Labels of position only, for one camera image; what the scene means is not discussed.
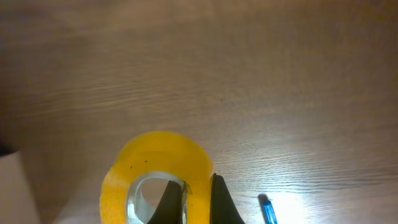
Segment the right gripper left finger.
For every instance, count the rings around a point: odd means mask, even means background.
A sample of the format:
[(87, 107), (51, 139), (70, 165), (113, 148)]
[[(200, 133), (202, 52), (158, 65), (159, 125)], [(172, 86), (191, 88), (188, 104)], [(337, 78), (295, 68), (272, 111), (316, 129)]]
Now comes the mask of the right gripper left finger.
[(182, 187), (176, 182), (169, 181), (147, 224), (182, 224), (182, 196)]

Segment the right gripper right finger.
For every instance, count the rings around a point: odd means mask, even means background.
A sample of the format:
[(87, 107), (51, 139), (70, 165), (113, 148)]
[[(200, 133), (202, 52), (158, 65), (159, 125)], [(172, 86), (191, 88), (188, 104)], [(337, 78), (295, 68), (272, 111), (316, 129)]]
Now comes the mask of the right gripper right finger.
[(244, 224), (221, 175), (213, 174), (210, 224)]

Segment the blue white marker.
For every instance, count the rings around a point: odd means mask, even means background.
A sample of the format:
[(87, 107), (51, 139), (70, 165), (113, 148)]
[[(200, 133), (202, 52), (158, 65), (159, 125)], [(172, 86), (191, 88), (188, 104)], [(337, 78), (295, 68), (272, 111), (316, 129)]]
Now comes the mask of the blue white marker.
[(258, 195), (262, 214), (266, 224), (278, 224), (272, 202), (266, 194)]

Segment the yellow tape roll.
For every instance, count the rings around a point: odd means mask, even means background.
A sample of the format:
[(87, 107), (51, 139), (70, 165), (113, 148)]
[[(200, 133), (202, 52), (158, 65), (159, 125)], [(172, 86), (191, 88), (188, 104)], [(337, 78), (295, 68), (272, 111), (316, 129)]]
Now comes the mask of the yellow tape roll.
[(131, 139), (106, 174), (99, 198), (102, 223), (148, 223), (155, 209), (142, 197), (149, 179), (186, 189), (184, 223), (209, 223), (213, 163), (197, 143), (179, 134), (154, 131)]

